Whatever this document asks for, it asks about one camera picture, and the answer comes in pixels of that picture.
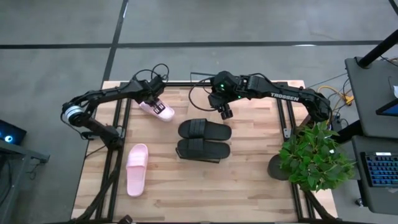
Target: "gray floor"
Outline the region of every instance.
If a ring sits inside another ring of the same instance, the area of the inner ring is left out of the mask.
[[[2,0],[0,45],[111,43],[121,3]],[[130,0],[119,42],[381,40],[398,28],[397,22],[388,0]],[[345,58],[373,47],[118,49],[110,80],[130,79],[162,62],[170,67],[171,80],[229,70],[300,79],[310,86],[345,73]],[[35,180],[26,178],[13,223],[70,217],[86,142],[59,121],[59,113],[65,101],[100,87],[108,54],[109,49],[0,50],[0,119],[28,131],[25,146],[51,154]],[[385,54],[395,55],[398,47]],[[346,79],[327,85],[340,89]],[[358,118],[355,104],[341,114],[349,122]],[[395,223],[397,218],[354,205],[356,182],[344,183],[333,196],[344,220]]]

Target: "black robotic arm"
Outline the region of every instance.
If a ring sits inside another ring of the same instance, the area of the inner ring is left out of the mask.
[[[221,113],[222,119],[232,118],[228,103],[247,98],[273,97],[302,103],[311,118],[316,122],[329,119],[330,102],[321,93],[313,89],[296,88],[286,83],[272,83],[263,74],[234,76],[223,71],[210,79],[211,94],[208,96],[210,106]]]
[[[91,135],[99,136],[108,149],[116,149],[122,146],[119,133],[115,127],[105,126],[92,118],[94,110],[101,103],[130,98],[138,103],[145,102],[154,106],[154,112],[159,114],[165,109],[163,104],[158,103],[158,97],[164,88],[165,83],[160,75],[156,75],[150,82],[132,79],[118,87],[88,91],[84,95],[74,97],[62,105],[62,114],[72,126],[88,128]]]

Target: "slipper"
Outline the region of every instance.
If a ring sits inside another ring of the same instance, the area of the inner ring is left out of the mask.
[[[145,173],[148,164],[148,148],[144,144],[136,144],[127,159],[127,193],[138,197],[144,192]]]
[[[210,160],[227,158],[231,149],[228,144],[223,142],[211,142],[204,139],[182,139],[177,143],[175,151],[182,159]]]
[[[225,124],[218,124],[207,119],[189,119],[178,127],[178,134],[187,139],[203,138],[206,140],[226,141],[232,130]]]
[[[171,121],[174,117],[173,108],[169,107],[166,103],[164,103],[160,99],[156,103],[156,106],[150,106],[144,102],[141,102],[139,104],[139,107],[143,109],[145,112],[148,112],[165,122]]]

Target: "plant pot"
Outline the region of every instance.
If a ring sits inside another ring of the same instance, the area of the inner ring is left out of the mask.
[[[268,174],[277,180],[288,180],[289,174],[280,169],[280,156],[274,155],[268,163]]]

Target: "wooden table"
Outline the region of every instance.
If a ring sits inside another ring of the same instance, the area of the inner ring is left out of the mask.
[[[287,81],[290,86],[304,86],[301,80]],[[103,88],[119,82],[104,82]],[[133,101],[124,147],[114,220],[130,215],[135,222],[275,222],[297,221],[290,183],[270,178],[267,165],[278,153],[283,139],[276,100],[242,99],[230,103],[234,117],[222,121],[217,112],[194,108],[188,100],[187,87],[167,87],[160,98],[175,110],[174,119],[165,123],[139,109]],[[192,92],[192,100],[209,108],[202,88]],[[98,107],[96,119],[111,124],[116,102]],[[306,117],[303,105],[293,103],[297,124]],[[224,123],[232,128],[227,143],[231,155],[219,164],[179,159],[175,152],[180,123],[192,118]],[[149,161],[144,194],[138,198],[126,192],[126,159],[130,149],[144,143]],[[87,153],[101,147],[92,141]],[[78,217],[98,193],[103,175],[106,149],[86,159],[72,217]],[[316,194],[321,204],[336,216],[331,191]],[[305,202],[301,195],[304,213]]]

